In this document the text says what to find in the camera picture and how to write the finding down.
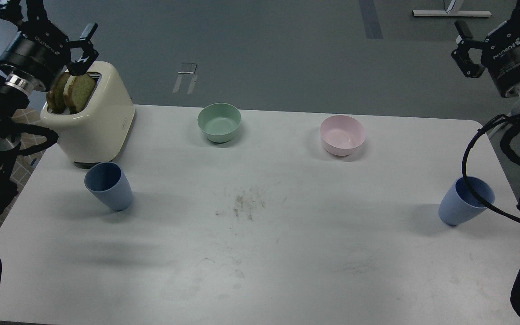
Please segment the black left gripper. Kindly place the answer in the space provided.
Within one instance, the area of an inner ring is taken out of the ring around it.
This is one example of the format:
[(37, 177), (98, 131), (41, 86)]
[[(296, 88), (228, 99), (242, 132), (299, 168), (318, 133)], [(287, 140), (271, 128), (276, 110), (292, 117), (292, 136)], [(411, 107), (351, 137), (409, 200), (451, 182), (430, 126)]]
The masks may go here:
[[(37, 91), (49, 91), (66, 66), (72, 76), (86, 74), (99, 56), (92, 43), (98, 24), (88, 24), (78, 40), (69, 41), (49, 20), (24, 21), (20, 2), (0, 0), (0, 19), (20, 28), (0, 55), (1, 70), (31, 76)], [(70, 62), (72, 49), (81, 49), (82, 53)]]

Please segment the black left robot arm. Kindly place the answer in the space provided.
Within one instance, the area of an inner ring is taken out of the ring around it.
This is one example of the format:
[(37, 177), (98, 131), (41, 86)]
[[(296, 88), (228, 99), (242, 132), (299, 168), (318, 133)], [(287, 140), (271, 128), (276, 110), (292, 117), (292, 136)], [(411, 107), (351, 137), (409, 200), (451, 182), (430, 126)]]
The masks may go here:
[(0, 1), (0, 19), (17, 27), (15, 38), (0, 56), (0, 214), (18, 194), (12, 182), (17, 157), (41, 152), (58, 141), (50, 128), (15, 123), (33, 91), (49, 91), (60, 73), (85, 74), (98, 58), (91, 41), (98, 28), (88, 24), (78, 40), (70, 40), (47, 16), (41, 0), (27, 0), (23, 16), (19, 0)]

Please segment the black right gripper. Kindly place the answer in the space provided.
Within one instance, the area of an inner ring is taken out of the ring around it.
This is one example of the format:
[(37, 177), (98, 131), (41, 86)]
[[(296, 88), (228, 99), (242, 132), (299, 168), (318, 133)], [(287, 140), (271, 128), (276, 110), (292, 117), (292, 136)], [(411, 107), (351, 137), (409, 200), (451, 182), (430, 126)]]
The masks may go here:
[[(487, 68), (498, 93), (503, 98), (515, 97), (520, 83), (520, 0), (505, 21), (491, 31), (485, 41), (477, 41), (463, 20), (456, 20), (457, 48), (450, 54), (467, 78), (479, 78)], [(470, 50), (483, 50), (481, 64), (470, 57)]]

